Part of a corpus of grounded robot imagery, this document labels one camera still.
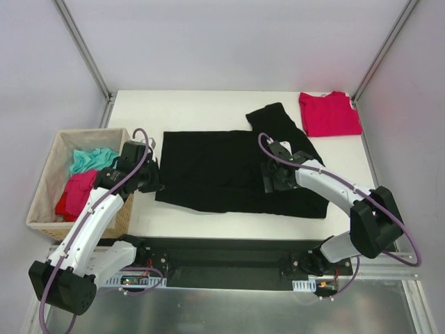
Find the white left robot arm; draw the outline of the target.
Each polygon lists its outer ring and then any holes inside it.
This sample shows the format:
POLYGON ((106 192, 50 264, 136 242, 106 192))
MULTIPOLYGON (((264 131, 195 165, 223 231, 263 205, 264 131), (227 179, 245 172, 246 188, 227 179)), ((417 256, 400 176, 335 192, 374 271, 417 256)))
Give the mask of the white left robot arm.
POLYGON ((113 165, 98 172, 80 216, 62 243, 48 260, 32 263, 29 278, 41 303, 82 315, 111 276, 125 267, 138 271, 147 265, 145 242, 129 234, 118 237, 103 255, 92 253, 134 192, 161 188, 153 146, 152 140, 125 142, 113 165))

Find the wicker laundry basket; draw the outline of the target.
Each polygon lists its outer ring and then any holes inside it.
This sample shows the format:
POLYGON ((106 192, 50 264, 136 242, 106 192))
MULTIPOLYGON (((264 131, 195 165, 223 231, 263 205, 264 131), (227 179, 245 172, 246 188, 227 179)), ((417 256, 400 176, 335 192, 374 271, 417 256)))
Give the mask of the wicker laundry basket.
POLYGON ((74 151, 109 148, 121 152, 129 139, 125 128, 58 131, 26 217, 26 225, 57 241, 63 240, 74 224, 57 215, 56 204, 70 178, 69 167, 74 162, 74 151))

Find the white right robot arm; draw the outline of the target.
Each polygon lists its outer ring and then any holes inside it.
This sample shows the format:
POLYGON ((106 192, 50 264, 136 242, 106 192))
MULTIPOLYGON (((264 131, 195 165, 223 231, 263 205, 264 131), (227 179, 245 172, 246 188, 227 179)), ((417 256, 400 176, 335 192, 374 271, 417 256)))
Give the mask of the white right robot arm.
POLYGON ((263 167, 267 192, 304 189, 341 209, 350 219, 349 230, 327 238, 307 260, 320 274, 329 274, 347 257, 373 259, 387 253, 406 232, 397 204, 389 189, 370 189, 353 184, 326 169, 306 152, 294 154, 265 134, 258 138, 261 150, 273 167, 263 167))

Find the black flower print t-shirt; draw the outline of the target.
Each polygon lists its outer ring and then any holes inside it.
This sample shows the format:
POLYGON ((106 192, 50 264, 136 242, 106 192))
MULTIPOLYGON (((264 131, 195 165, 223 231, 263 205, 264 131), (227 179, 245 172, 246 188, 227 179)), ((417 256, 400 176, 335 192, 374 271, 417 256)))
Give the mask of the black flower print t-shirt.
POLYGON ((328 201, 306 188, 266 193, 261 165, 268 156, 258 144, 265 133, 287 141, 293 152, 320 160, 311 141, 280 102, 246 115, 252 129, 221 132, 165 132, 155 199, 199 212, 277 214, 325 218, 328 201))

